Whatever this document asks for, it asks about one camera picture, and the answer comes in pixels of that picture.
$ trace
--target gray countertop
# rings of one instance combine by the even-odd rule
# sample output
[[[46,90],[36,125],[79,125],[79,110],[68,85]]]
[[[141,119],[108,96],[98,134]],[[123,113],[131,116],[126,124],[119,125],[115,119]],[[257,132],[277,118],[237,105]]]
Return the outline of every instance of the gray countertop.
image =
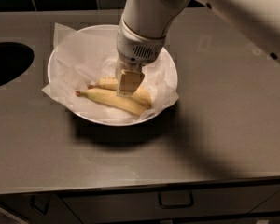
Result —
[[[41,91],[55,22],[119,24],[120,13],[0,14],[0,41],[35,52],[0,87],[0,193],[279,177],[280,65],[205,8],[187,8],[168,35],[180,99],[156,118],[102,126]]]

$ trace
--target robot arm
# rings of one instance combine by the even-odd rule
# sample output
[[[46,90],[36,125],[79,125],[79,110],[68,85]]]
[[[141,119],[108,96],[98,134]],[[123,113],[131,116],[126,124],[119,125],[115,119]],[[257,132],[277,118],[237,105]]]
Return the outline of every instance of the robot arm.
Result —
[[[119,95],[133,93],[141,67],[157,59],[173,19],[189,0],[127,0],[119,25]],[[280,63],[280,0],[197,0]]]

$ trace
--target black tile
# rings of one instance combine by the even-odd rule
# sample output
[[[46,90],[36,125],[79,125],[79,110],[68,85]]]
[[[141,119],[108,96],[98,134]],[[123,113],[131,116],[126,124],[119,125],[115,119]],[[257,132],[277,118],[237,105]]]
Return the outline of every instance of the black tile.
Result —
[[[190,0],[187,7],[205,7],[205,5],[195,1],[195,0]]]
[[[38,11],[95,10],[96,0],[35,0]]]
[[[127,0],[98,0],[100,9],[124,9]]]
[[[0,0],[1,11],[34,11],[31,0]]]

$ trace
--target drawer handle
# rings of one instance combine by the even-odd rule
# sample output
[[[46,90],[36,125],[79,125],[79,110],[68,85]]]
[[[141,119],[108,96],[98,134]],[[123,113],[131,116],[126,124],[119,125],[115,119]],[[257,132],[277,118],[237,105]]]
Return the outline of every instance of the drawer handle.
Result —
[[[161,199],[161,193],[158,193],[159,206],[163,209],[177,209],[177,208],[189,208],[194,205],[194,198],[192,193],[189,192],[189,202],[186,204],[164,204]]]
[[[30,206],[36,210],[37,212],[39,212],[40,214],[42,215],[46,215],[48,213],[48,210],[49,210],[49,202],[46,202],[46,204],[44,204],[43,207],[38,207],[36,204],[35,204],[35,195],[31,197],[30,199]]]

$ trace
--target yellow banana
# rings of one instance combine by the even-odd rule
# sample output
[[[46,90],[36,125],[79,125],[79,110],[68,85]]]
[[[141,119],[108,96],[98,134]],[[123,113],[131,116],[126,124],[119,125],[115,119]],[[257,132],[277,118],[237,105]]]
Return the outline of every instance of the yellow banana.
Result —
[[[119,97],[116,95],[115,91],[111,90],[92,88],[86,91],[76,91],[76,96],[84,96],[94,102],[111,105],[133,113],[137,116],[140,116],[144,111],[147,110],[144,105],[140,105],[130,97]]]
[[[114,77],[103,77],[97,81],[94,87],[115,91],[117,86],[118,81]],[[146,105],[147,108],[151,108],[152,106],[149,92],[142,86],[140,86],[130,98],[141,105]]]

